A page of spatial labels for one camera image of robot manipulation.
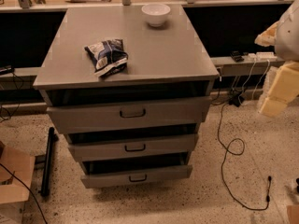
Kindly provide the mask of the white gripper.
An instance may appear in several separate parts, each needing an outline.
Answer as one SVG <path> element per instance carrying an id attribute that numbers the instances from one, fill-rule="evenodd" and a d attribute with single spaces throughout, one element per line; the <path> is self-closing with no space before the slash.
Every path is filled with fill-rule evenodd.
<path id="1" fill-rule="evenodd" d="M 257 35 L 254 43 L 269 47 L 276 44 L 278 22 L 274 22 L 261 34 Z M 259 112 L 267 117 L 279 115 L 289 102 L 299 95 L 299 62 L 287 61 L 277 70 L 275 79 Z"/>

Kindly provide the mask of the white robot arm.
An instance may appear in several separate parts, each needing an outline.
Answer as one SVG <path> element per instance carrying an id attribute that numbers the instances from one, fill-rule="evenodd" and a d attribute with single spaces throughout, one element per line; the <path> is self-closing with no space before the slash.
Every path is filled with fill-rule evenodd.
<path id="1" fill-rule="evenodd" d="M 299 0 L 295 0 L 279 21 L 255 38 L 263 47 L 273 46 L 285 61 L 262 94 L 259 112 L 268 117 L 279 115 L 299 95 Z"/>

